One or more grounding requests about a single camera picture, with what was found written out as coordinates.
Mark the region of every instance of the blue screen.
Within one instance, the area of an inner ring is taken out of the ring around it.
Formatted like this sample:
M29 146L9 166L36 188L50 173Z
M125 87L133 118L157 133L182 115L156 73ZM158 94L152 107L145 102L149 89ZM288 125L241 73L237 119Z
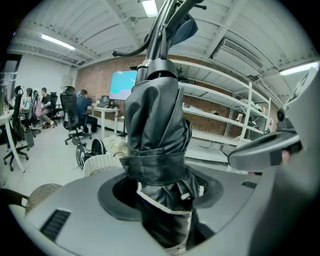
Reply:
M135 85L137 71L118 71L112 74L109 98L112 100L126 100Z

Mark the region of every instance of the desk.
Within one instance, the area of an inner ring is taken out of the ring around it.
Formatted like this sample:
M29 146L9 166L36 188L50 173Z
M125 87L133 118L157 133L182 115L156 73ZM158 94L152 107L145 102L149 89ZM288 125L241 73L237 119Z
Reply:
M105 138L105 113L111 113L114 112L114 134L117 133L117 129L118 129L118 113L119 113L119 109L112 109L112 108L105 108L105 107L92 107L89 106L88 110L92 110L92 116L95 117L94 115L94 111L99 111L101 112L101 137L102 139Z
M15 146L15 143L14 143L14 139L12 138L11 129L10 129L10 123L9 122L12 119L12 115L13 114L14 114L14 110L12 109L12 110L9 111L9 113L0 115L0 126L5 125L6 134L7 134L8 139L9 139L10 149L13 152L14 158L15 158L16 162L18 163L18 166L19 166L21 172L24 173L25 169L22 166L22 163L20 161L19 155L18 155L17 150L16 150L16 146Z

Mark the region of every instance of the ceiling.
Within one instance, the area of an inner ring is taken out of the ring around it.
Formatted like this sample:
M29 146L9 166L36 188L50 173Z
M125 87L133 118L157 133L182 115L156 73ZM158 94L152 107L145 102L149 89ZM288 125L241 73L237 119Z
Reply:
M163 1L155 1L159 10ZM258 75L254 84L277 106L286 101L300 77L284 78L279 71L319 60L303 28L275 0L204 0L203 5L207 10L190 12L197 33L173 46L170 53L214 62L245 79L248 74ZM7 51L82 68L111 59L113 50L136 49L154 20L137 0L44 0L24 19ZM42 34L75 50L43 40ZM224 38L250 52L262 67L223 50Z

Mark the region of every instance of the fluorescent light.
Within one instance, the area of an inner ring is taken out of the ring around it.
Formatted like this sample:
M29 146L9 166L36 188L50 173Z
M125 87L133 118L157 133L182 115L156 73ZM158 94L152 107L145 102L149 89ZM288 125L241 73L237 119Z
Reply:
M54 39L54 38L52 38L52 37L50 37L50 36L47 36L47 35L45 35L45 34L42 34L41 38L42 38L42 39L45 39L45 40L48 40L48 41L50 41L50 42L56 43L56 44L58 44L58 45L64 46L64 47L66 47L66 48L68 48L68 49L70 49L70 50L76 49L76 48L74 48L73 46L71 46L71 45L69 45L69 44L66 44L65 42L61 42L61 41L59 41L59 40L57 40L57 39Z
M145 11L145 14L151 18L158 15L158 10L155 0L146 0L141 2Z
M316 70L318 70L319 69L319 62L312 62L312 63L309 63L309 64L305 64L305 65L289 68L287 70L281 71L280 75L281 76L287 76L287 75L291 75L291 74L298 73L298 72L301 72L301 71L307 71L307 70L309 70L311 68L315 68Z

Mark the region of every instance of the wicker chair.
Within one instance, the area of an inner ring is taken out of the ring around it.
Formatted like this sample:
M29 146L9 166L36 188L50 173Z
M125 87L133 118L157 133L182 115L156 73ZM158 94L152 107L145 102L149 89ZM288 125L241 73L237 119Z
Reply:
M97 175L115 168L121 168L120 156L110 153L90 157L84 164L83 177Z

